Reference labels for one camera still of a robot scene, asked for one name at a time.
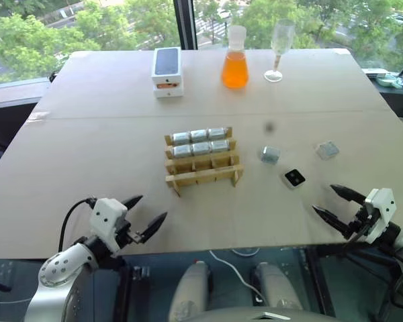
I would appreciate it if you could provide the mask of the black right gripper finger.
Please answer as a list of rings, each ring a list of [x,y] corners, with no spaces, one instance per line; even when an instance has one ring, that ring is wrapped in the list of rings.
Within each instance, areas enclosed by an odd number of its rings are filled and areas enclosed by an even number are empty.
[[[347,201],[354,201],[357,204],[364,204],[365,202],[366,196],[353,189],[350,189],[349,187],[340,184],[331,184],[330,187],[342,199],[345,199]]]
[[[331,227],[340,232],[344,238],[350,238],[352,235],[351,228],[347,224],[340,221],[336,215],[316,205],[313,205],[312,208],[325,223],[329,224]]]

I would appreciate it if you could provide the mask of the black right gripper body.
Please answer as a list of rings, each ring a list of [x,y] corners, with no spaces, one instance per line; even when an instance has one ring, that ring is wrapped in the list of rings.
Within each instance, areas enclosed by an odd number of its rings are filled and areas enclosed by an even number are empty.
[[[351,241],[357,241],[376,224],[379,219],[379,209],[372,206],[364,205],[362,206],[354,220],[349,223],[349,238]]]

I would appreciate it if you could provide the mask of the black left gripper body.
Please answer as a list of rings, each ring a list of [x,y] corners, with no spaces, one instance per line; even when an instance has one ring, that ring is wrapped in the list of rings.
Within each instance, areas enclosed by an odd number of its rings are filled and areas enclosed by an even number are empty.
[[[126,219],[118,219],[116,223],[116,236],[115,241],[120,249],[125,248],[132,243],[144,244],[146,238],[138,231],[131,230],[131,223]]]

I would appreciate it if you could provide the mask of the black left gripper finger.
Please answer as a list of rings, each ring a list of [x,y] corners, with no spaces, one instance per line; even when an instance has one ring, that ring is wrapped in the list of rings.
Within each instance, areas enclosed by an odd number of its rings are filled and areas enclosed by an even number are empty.
[[[158,216],[156,216],[147,226],[147,228],[143,232],[143,241],[147,242],[161,227],[165,218],[167,216],[167,212],[164,212]]]
[[[123,204],[129,211],[141,200],[142,197],[143,197],[142,195],[136,195],[122,201],[121,204]]]

